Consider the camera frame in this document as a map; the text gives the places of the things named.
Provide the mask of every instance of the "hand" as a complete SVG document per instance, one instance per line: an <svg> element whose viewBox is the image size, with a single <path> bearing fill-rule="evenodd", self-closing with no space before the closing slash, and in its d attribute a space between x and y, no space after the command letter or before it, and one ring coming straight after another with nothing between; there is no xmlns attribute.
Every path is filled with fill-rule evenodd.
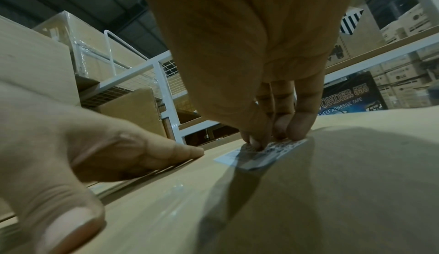
<svg viewBox="0 0 439 254"><path fill-rule="evenodd" d="M141 177L203 155L201 148L3 82L0 105L0 196L37 253L69 252L103 227L104 207L80 181Z"/></svg>
<svg viewBox="0 0 439 254"><path fill-rule="evenodd" d="M204 117L240 129L256 148L272 133L305 137L350 0L147 1Z"/></svg>

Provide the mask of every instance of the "black and white striped label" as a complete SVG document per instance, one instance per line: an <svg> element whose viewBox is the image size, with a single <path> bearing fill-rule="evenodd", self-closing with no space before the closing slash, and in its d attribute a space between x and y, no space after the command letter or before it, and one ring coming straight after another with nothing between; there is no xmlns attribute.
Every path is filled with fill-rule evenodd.
<svg viewBox="0 0 439 254"><path fill-rule="evenodd" d="M352 35L358 22L360 21L361 15L364 9L351 8L342 18L342 23L340 26L340 32L344 34Z"/></svg>

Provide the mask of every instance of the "ceiling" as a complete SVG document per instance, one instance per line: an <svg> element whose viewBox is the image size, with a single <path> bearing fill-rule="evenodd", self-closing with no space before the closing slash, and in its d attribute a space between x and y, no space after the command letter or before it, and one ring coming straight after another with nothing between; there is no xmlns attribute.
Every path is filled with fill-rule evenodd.
<svg viewBox="0 0 439 254"><path fill-rule="evenodd" d="M112 31L147 57L167 50L145 0L0 0L0 16L30 28L64 10Z"/></svg>

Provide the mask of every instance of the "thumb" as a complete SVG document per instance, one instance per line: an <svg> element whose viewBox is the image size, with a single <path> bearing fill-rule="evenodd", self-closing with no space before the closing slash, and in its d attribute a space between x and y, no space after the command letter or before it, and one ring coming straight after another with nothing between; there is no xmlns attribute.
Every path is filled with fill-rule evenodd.
<svg viewBox="0 0 439 254"><path fill-rule="evenodd" d="M17 163L3 168L9 174L2 180L7 181L2 196L32 238L37 254L68 253L104 226L102 203L79 182L66 157L41 155Z"/></svg>

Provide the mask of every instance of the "sticker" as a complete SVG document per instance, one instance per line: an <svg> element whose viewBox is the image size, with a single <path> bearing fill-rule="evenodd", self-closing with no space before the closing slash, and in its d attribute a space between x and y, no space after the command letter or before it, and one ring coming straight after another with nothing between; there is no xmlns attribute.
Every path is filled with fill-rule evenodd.
<svg viewBox="0 0 439 254"><path fill-rule="evenodd" d="M215 161L245 170L258 169L275 162L305 141L306 139L296 142L271 142L263 151L256 151L249 144L244 144L241 148L216 158Z"/></svg>

